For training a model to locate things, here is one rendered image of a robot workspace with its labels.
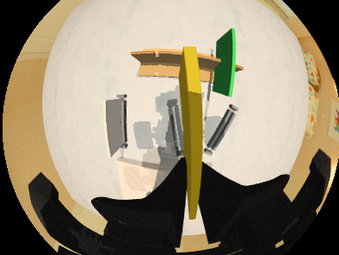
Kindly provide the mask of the olive slotted board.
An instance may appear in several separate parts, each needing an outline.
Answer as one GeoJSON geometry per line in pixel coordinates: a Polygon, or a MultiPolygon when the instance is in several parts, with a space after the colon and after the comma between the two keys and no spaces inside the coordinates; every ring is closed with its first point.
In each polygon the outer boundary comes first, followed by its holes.
{"type": "Polygon", "coordinates": [[[183,46],[179,70],[184,158],[187,163],[189,220],[196,219],[203,170],[203,103],[196,46],[183,46]]]}

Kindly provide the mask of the green notched board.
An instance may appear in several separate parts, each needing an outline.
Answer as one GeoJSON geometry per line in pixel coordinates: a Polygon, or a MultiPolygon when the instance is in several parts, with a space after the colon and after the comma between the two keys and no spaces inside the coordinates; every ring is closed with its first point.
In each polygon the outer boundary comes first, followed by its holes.
{"type": "Polygon", "coordinates": [[[212,92],[225,94],[232,97],[234,92],[234,78],[236,68],[236,36],[235,29],[231,28],[217,40],[217,56],[215,59],[221,59],[221,62],[214,68],[214,80],[212,92]]]}

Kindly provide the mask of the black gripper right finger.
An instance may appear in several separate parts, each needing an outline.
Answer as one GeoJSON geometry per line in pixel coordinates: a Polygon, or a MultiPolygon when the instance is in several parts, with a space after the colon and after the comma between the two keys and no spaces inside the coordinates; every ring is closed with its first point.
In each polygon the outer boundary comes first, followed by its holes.
{"type": "Polygon", "coordinates": [[[200,214],[206,231],[208,245],[220,238],[237,221],[242,212],[263,203],[285,189],[288,176],[279,175],[267,182],[242,186],[221,175],[203,162],[200,182],[200,214]]]}

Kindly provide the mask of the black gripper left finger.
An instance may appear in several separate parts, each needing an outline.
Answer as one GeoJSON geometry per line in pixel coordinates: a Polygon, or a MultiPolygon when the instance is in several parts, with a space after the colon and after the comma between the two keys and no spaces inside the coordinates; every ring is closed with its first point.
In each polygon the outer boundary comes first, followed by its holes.
{"type": "Polygon", "coordinates": [[[187,200],[187,163],[180,158],[166,179],[143,199],[117,200],[95,197],[91,204],[107,221],[167,232],[174,248],[180,248],[187,200]]]}

